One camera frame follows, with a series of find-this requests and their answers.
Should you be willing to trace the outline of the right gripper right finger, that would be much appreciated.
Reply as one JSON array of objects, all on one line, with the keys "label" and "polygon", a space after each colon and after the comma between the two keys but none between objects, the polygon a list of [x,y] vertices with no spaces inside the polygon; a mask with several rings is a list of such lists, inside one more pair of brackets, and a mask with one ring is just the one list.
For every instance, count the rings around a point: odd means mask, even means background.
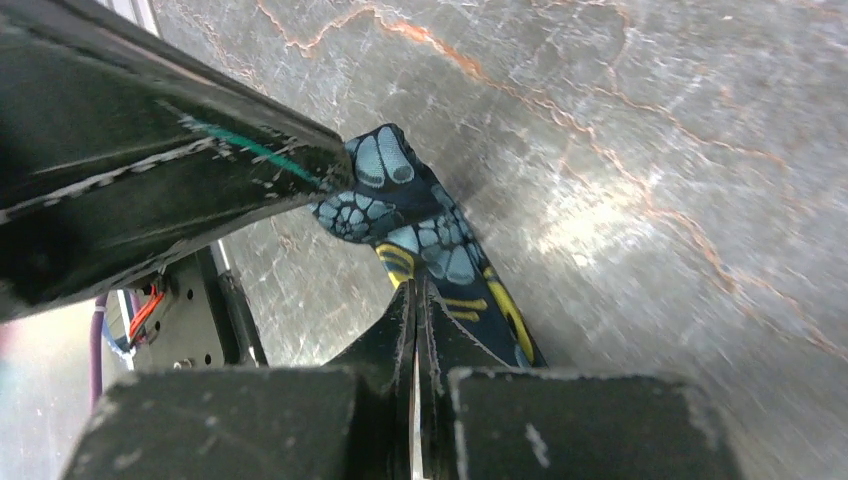
[{"label": "right gripper right finger", "polygon": [[507,479],[506,370],[452,317],[432,281],[418,281],[418,361],[424,473]]}]

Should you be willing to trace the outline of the blue yellow patterned tie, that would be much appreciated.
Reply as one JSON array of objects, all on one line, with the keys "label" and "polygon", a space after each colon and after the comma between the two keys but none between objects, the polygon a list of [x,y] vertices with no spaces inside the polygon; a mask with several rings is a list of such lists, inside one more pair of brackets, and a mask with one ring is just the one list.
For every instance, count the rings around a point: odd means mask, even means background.
[{"label": "blue yellow patterned tie", "polygon": [[504,364],[546,366],[524,317],[435,173],[393,123],[345,144],[356,183],[311,205],[332,236],[372,247],[394,286],[418,275],[447,313]]}]

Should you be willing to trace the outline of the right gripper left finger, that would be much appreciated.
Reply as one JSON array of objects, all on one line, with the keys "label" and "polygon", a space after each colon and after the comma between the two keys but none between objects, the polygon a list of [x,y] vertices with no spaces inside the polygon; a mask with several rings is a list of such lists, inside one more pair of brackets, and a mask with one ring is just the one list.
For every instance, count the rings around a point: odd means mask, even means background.
[{"label": "right gripper left finger", "polygon": [[416,286],[395,290],[381,317],[327,366],[358,377],[345,456],[348,479],[410,479]]}]

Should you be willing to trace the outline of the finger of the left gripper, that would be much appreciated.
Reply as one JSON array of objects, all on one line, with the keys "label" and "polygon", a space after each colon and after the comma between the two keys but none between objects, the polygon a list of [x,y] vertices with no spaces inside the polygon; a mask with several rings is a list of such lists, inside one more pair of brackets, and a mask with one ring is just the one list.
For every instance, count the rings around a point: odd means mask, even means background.
[{"label": "finger of the left gripper", "polygon": [[332,130],[93,1],[1,5],[1,318],[351,187]]}]

